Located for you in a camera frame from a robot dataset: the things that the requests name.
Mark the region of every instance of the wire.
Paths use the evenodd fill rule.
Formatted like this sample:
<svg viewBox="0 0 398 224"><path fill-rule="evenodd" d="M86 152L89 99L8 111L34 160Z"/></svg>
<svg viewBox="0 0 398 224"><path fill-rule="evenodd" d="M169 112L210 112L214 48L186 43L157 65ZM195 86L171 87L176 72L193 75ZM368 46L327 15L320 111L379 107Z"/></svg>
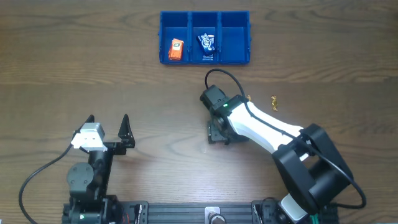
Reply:
<svg viewBox="0 0 398 224"><path fill-rule="evenodd" d="M207 84L207 78L209 76L209 74L211 72L223 72L227 75L229 75L237 84L239 90L241 91L241 94L243 97L246 96L246 94L244 93L243 87L240 84L240 82L235 78L234 75L232 75L231 73L227 72L226 70L220 69L220 68L214 68L211 69L210 71L207 72L206 76L205 76L205 86L206 89L209 89L209 86ZM340 204L340 203L333 203L334 205L341 207L341 208L348 208L348 209L361 209L364 208L366 206L366 196L364 194L364 192L362 191L361 187L348 175L346 174L346 172L344 172L343 170L341 170L336 164L334 164L332 161L330 161L329 159L327 159L325 156L323 156L318 150L314 149L311 145L303 142L301 139L291 135L290 133L287 133L286 131L279 129L265 121L263 121L262 119L258 118L256 115L253 114L253 112L249 109L248 103L246 100L243 101L244 106L246 107L246 110L248 111L248 113L250 114L250 116L252 116L254 119L260 121L262 124L265 124L266 126L272 128L275 131L280 132L283 135L286 135L288 137L290 137L291 139L295 140L296 142L298 142L301 146L307 148L310 152L316 154L320 159L324 160L327 164L329 164L330 166L332 166L334 169L336 169L341 175L343 175L343 177L350 183L353 185L353 187L355 188L355 190L359 193L359 196L361 196L361 200L362 203L360 205L345 205L345 204Z"/></svg>
<svg viewBox="0 0 398 224"><path fill-rule="evenodd" d="M58 156L56 159L54 159L53 161L49 162L48 164L38 168L35 172L33 172L33 174L31 174L26 180L25 182L22 184L21 189L19 190L19 195L18 195L18 202L19 202L19 207L21 208L21 211L23 212L23 214L25 215L25 217L33 224L37 224L37 222L35 222L35 220L33 220L32 217L30 217L30 215L26 212L24 204L22 203L22 194L24 193L24 189L27 185L27 183L32 180L32 178L34 176L36 176L39 172L43 171L45 168L51 166L52 164L54 164L55 162L59 161L60 159L62 159L62 157L64 157L70 150L70 148L72 147L72 144L69 144L69 146L67 147L67 149L65 150L65 152L63 152L60 156Z"/></svg>

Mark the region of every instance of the wooden table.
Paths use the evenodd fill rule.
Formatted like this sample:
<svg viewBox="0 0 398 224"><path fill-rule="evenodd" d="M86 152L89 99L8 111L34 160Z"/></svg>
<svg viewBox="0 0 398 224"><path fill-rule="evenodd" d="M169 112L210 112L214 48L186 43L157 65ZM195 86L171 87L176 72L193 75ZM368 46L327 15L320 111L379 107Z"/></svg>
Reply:
<svg viewBox="0 0 398 224"><path fill-rule="evenodd" d="M107 140L130 116L137 147L114 158L108 189L122 200L250 202L287 193L271 155L253 142L207 143L199 96L214 66L159 63L162 10L250 10L251 63L223 68L266 113L328 131L368 197L363 210L340 209L341 223L398 220L397 1L25 0L0 2L3 223L27 223L21 184L65 150L91 113ZM220 73L209 81L238 92ZM37 222L60 223L66 174L86 160L71 151L28 184L24 204ZM335 200L360 203L352 187Z"/></svg>

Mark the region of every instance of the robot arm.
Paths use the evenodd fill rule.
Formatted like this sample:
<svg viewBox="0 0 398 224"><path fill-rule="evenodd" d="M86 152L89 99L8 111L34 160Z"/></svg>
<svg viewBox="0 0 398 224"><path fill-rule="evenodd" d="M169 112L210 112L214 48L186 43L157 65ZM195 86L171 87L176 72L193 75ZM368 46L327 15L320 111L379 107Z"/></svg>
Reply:
<svg viewBox="0 0 398 224"><path fill-rule="evenodd" d="M280 223L299 223L308 214L318 213L349 185L349 181L324 160L318 160L310 168L305 167L302 161L308 156L314 156L308 150L308 145L353 178L327 133L316 124L307 128L286 124L260 111L244 96L227 97L215 85L205 90L200 100L211 114L209 129L217 129L210 131L209 142L216 141L211 135L217 131L226 144L252 139L272 154L289 191L278 203ZM247 103L254 116L295 138L292 139L251 116L244 103Z"/></svg>

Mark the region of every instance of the orange snack package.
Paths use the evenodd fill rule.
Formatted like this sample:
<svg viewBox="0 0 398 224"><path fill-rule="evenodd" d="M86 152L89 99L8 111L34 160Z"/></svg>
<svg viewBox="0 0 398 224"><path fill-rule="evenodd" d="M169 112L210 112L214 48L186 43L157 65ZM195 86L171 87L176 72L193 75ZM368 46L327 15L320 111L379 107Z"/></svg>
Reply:
<svg viewBox="0 0 398 224"><path fill-rule="evenodd" d="M184 41L173 39L169 50L169 60L181 60Z"/></svg>

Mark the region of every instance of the small yellow object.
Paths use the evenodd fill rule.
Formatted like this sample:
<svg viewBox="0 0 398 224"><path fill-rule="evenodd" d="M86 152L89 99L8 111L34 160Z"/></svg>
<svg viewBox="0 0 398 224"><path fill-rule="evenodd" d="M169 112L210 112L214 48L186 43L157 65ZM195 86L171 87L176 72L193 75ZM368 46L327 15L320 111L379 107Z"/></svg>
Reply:
<svg viewBox="0 0 398 224"><path fill-rule="evenodd" d="M273 109L274 111L278 111L278 109L277 109L277 107L278 107L278 102L276 102L276 96L275 96L275 95L272 95L272 96L271 96L271 99L272 99L272 109Z"/></svg>

